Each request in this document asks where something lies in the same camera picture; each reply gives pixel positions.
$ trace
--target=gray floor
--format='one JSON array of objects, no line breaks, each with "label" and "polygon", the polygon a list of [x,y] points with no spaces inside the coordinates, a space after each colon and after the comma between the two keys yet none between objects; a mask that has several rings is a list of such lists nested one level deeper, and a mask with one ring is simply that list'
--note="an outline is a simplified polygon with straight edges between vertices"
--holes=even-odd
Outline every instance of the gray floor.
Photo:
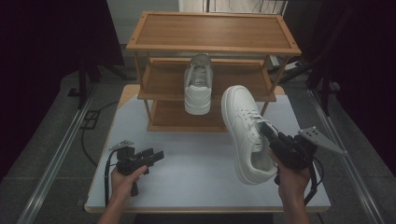
[{"label": "gray floor", "polygon": [[[135,76],[130,62],[121,68]],[[106,69],[101,69],[103,78],[97,84],[90,109],[99,109],[119,100],[122,88],[131,80],[124,80]],[[304,87],[306,75],[299,76],[282,85],[290,98],[297,120],[302,128],[317,126],[324,130],[315,105]],[[22,152],[0,186],[0,223],[16,223],[30,199],[37,182],[74,116],[78,98],[68,97],[71,88],[78,87],[77,74],[65,77],[61,91],[47,116],[37,129],[26,149]],[[105,108],[94,130],[86,131],[85,146],[95,161],[99,161],[116,106]],[[335,97],[330,99],[331,120],[341,136],[351,159],[377,205],[384,223],[396,223],[396,179],[381,161],[359,128],[353,123]],[[81,149],[81,134],[78,131],[56,178],[45,198],[35,223],[95,223],[100,214],[89,214],[83,209],[95,166]],[[329,211],[321,214],[324,223],[372,223],[367,217],[361,199],[347,176],[339,157],[327,151],[319,151],[318,158],[325,168],[324,186],[332,202]],[[275,223],[282,223],[282,214],[275,214]],[[311,215],[312,223],[320,223],[317,215]],[[121,223],[133,223],[134,214],[125,214]]]}]

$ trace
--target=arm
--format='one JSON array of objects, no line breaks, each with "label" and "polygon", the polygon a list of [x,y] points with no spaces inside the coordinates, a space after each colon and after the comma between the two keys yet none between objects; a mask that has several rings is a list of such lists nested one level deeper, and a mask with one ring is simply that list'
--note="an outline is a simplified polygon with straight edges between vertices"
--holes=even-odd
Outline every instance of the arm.
[{"label": "arm", "polygon": [[271,158],[276,162],[280,178],[279,196],[285,211],[287,224],[307,224],[308,214],[305,211],[304,191],[309,182],[309,172],[291,170],[270,150]]},{"label": "arm", "polygon": [[112,194],[107,208],[99,219],[98,224],[120,222],[121,215],[131,199],[132,184],[137,181],[139,176],[147,169],[147,166],[142,166],[131,175],[122,175],[117,172],[117,168],[111,172]]}]

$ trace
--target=shoe rack shelf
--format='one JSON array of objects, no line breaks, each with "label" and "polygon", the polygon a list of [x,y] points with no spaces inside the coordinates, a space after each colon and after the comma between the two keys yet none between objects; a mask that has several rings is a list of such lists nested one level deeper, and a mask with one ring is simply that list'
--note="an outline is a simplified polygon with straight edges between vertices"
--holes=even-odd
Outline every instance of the shoe rack shelf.
[{"label": "shoe rack shelf", "polygon": [[[279,15],[253,14],[143,12],[126,48],[134,52],[137,98],[145,102],[148,131],[173,132],[227,132],[221,96],[233,85],[247,87],[256,101],[265,102],[263,114],[276,101],[274,90],[289,58],[301,54]],[[154,58],[151,52],[257,54],[262,60],[212,58],[210,111],[194,116],[184,109],[184,72],[191,58]],[[284,56],[273,81],[265,67],[269,55]],[[144,72],[141,57],[147,59]]]}]

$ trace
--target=black stand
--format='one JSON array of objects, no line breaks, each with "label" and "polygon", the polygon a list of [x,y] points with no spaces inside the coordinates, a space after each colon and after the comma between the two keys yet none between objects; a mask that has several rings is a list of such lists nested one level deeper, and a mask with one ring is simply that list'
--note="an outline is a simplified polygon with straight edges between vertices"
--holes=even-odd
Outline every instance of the black stand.
[{"label": "black stand", "polygon": [[306,81],[305,85],[308,89],[314,89],[317,87],[319,82],[322,80],[322,90],[321,90],[321,107],[326,115],[329,115],[328,102],[329,102],[329,94],[332,93],[330,88],[331,83],[331,73],[330,73],[330,65],[329,59],[331,55],[332,47],[334,46],[335,41],[340,35],[341,31],[344,29],[346,23],[348,22],[350,16],[352,15],[355,9],[354,4],[348,4],[346,9],[344,10],[342,17],[338,20],[337,24],[334,27],[331,36],[326,42],[323,51],[319,54],[319,56],[311,61],[310,63],[304,64],[298,68],[296,68],[291,74],[281,78],[279,83],[285,83],[300,74],[312,69],[312,73]]}]

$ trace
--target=white sneaker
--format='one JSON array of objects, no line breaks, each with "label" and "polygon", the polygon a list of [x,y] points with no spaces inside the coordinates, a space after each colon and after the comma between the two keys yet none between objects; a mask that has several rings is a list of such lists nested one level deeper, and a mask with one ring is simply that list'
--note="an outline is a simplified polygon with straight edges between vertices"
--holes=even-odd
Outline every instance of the white sneaker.
[{"label": "white sneaker", "polygon": [[194,56],[184,73],[184,107],[189,114],[203,115],[210,110],[212,62],[205,54]]},{"label": "white sneaker", "polygon": [[260,115],[248,89],[243,86],[228,88],[221,99],[221,114],[233,138],[239,180],[257,185],[274,176],[277,169],[268,154],[269,141],[260,135],[260,127],[267,120]]}]

